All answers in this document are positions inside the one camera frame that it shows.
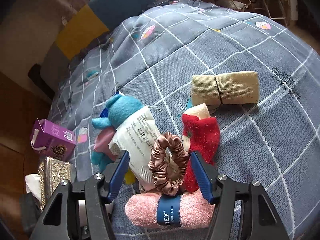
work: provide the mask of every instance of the red fuzzy sock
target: red fuzzy sock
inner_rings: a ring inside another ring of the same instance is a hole
[[[217,151],[220,141],[220,129],[215,117],[199,119],[194,115],[182,115],[184,124],[183,135],[190,138],[189,152],[199,151],[203,159],[213,164],[212,157]],[[188,192],[195,192],[199,186],[191,168],[191,161],[188,162],[184,185]]]

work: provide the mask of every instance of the scrunchie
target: scrunchie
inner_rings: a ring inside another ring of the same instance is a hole
[[[170,179],[167,173],[168,163],[164,160],[166,158],[165,150],[167,147],[172,153],[172,160],[178,165],[180,170],[180,174],[175,181]],[[179,187],[183,184],[183,177],[186,173],[188,161],[189,154],[184,150],[179,136],[172,135],[170,132],[159,135],[153,145],[151,160],[148,165],[152,172],[156,189],[166,195],[175,196]]]

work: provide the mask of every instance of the beige mesh towel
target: beige mesh towel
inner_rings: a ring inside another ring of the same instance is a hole
[[[255,71],[219,75],[194,75],[191,84],[194,106],[205,103],[209,110],[220,104],[248,104],[259,101],[259,80]]]

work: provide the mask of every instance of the gray checkered bedsheet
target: gray checkered bedsheet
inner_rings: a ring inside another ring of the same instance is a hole
[[[70,159],[78,180],[97,167],[90,155],[105,101],[120,90],[151,109],[161,132],[181,135],[194,74],[259,73],[257,105],[225,105],[215,113],[221,139],[217,168],[232,179],[264,185],[291,239],[320,213],[320,57],[301,39],[264,16],[210,3],[160,0],[140,16],[94,40],[70,64],[49,119],[73,130]],[[124,213],[138,185],[122,185],[115,200],[117,239],[201,239],[206,229],[137,228]],[[230,239],[236,239],[236,203]]]

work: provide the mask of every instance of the black elastic band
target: black elastic band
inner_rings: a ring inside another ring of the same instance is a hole
[[[217,79],[216,79],[216,75],[214,75],[214,80],[216,81],[216,84],[217,84],[218,93],[219,93],[219,97],[220,97],[220,102],[221,102],[221,104],[223,105],[223,103],[222,103],[222,98],[221,98],[221,94],[220,94],[220,90],[219,90],[219,86],[218,86],[218,82],[217,82]]]

